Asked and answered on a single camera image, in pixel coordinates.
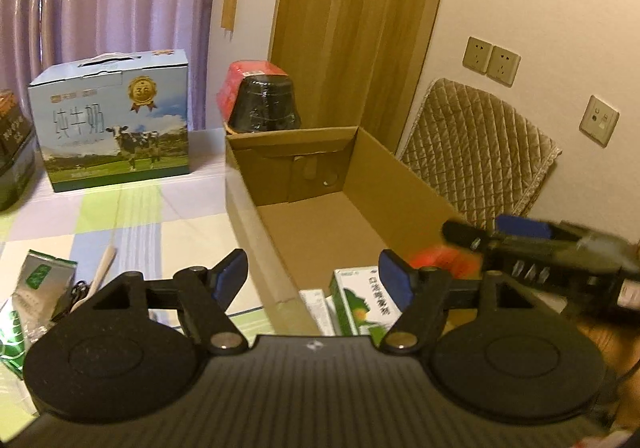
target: electrical outlet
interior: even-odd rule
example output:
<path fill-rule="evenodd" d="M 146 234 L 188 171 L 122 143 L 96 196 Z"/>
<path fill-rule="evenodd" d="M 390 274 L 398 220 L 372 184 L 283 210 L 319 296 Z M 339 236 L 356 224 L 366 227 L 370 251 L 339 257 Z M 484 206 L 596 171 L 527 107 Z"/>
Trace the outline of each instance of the electrical outlet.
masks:
<path fill-rule="evenodd" d="M 582 116 L 580 130 L 594 138 L 604 147 L 611 139 L 611 134 L 616 127 L 619 116 L 618 110 L 592 95 L 587 105 L 587 110 L 584 111 Z"/>
<path fill-rule="evenodd" d="M 462 58 L 462 64 L 476 72 L 484 74 L 489 64 L 489 57 L 491 56 L 491 49 L 493 47 L 491 43 L 483 42 L 478 38 L 470 36 L 469 41 L 466 43 L 465 56 Z"/>
<path fill-rule="evenodd" d="M 518 65 L 520 65 L 520 56 L 515 52 L 502 47 L 494 47 L 486 75 L 511 86 L 516 78 Z"/>

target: table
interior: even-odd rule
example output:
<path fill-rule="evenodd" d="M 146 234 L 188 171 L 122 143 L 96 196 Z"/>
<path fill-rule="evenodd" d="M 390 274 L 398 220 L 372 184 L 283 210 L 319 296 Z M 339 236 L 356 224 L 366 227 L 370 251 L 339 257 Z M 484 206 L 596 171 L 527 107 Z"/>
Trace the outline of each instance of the table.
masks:
<path fill-rule="evenodd" d="M 124 271 L 171 278 L 192 265 L 212 267 L 238 247 L 225 212 L 224 132 L 190 134 L 190 175 L 54 193 L 39 169 L 21 200 L 0 212 L 0 301 L 10 297 L 30 249 L 78 262 L 76 280 L 91 281 L 107 244 L 116 258 L 103 285 Z M 251 275 L 227 314 L 252 342 L 272 333 Z M 175 311 L 158 320 L 177 326 Z M 0 438 L 30 417 L 0 389 Z"/>

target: metal screw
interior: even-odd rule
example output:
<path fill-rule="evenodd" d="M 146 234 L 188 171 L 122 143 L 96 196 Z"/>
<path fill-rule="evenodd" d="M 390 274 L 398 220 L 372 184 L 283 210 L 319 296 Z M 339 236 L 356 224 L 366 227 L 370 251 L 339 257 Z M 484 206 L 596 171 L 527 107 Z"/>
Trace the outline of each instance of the metal screw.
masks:
<path fill-rule="evenodd" d="M 395 349 L 410 349 L 418 343 L 415 334 L 405 332 L 395 332 L 385 338 L 386 344 Z"/>
<path fill-rule="evenodd" d="M 242 344 L 242 336 L 236 333 L 218 333 L 211 336 L 211 345 L 219 349 L 235 349 Z"/>

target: cow illustration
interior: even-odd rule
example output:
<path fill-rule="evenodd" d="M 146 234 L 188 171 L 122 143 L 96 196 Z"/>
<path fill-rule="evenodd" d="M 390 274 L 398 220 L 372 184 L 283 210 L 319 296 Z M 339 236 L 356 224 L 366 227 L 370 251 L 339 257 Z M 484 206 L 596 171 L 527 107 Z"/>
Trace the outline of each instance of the cow illustration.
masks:
<path fill-rule="evenodd" d="M 129 171 L 136 171 L 136 157 L 140 153 L 147 151 L 151 158 L 151 169 L 156 161 L 160 161 L 160 148 L 158 146 L 158 132 L 128 132 L 128 126 L 113 126 L 105 128 L 113 134 L 113 138 L 118 144 L 121 155 L 129 161 Z"/>

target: beige wall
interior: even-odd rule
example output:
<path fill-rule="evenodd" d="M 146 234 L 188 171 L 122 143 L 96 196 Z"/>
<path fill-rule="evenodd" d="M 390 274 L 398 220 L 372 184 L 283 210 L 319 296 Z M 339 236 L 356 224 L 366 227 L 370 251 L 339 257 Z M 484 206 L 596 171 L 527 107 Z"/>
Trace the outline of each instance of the beige wall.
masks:
<path fill-rule="evenodd" d="M 207 128 L 222 125 L 216 94 L 225 79 L 229 63 L 237 60 L 266 60 L 276 0 L 238 0 L 234 32 L 220 28 L 223 0 L 213 0 L 207 63 Z"/>
<path fill-rule="evenodd" d="M 471 35 L 522 56 L 511 88 L 462 66 Z M 532 217 L 640 238 L 640 0 L 442 0 L 409 128 L 441 77 L 492 92 L 562 147 Z M 605 149 L 578 130 L 591 94 L 620 110 Z"/>

